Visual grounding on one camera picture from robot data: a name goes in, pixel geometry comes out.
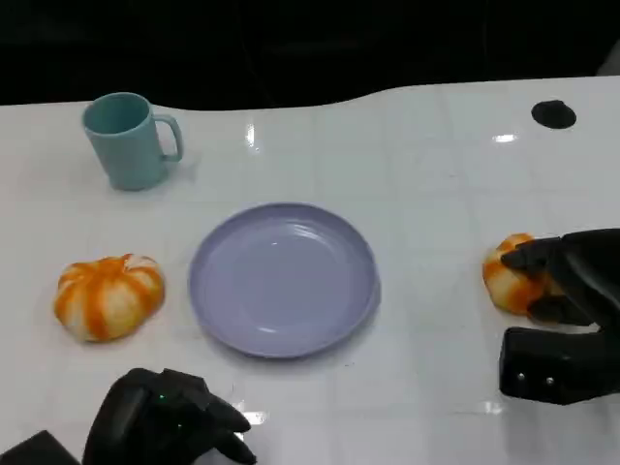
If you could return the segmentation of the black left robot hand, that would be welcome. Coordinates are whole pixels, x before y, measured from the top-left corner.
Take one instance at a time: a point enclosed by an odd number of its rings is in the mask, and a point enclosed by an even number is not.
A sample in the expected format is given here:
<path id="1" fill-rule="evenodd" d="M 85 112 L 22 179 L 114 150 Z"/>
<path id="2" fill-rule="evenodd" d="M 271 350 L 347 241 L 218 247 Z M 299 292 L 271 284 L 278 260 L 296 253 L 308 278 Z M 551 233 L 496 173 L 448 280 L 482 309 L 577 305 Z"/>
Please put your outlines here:
<path id="1" fill-rule="evenodd" d="M 83 464 L 193 464 L 217 450 L 236 464 L 257 456 L 237 435 L 250 422 L 204 379 L 133 368 L 110 387 L 86 440 Z"/>

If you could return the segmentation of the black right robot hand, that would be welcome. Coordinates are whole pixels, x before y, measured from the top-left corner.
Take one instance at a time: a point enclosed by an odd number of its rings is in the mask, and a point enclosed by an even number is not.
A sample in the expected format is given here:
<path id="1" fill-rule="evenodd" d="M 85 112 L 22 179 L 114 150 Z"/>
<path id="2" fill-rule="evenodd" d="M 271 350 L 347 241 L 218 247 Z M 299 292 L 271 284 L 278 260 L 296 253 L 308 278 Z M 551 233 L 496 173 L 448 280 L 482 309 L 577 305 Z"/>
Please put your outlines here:
<path id="1" fill-rule="evenodd" d="M 619 230 L 599 229 L 526 241 L 501 258 L 512 271 L 543 284 L 526 304 L 546 324 L 619 330 Z"/>

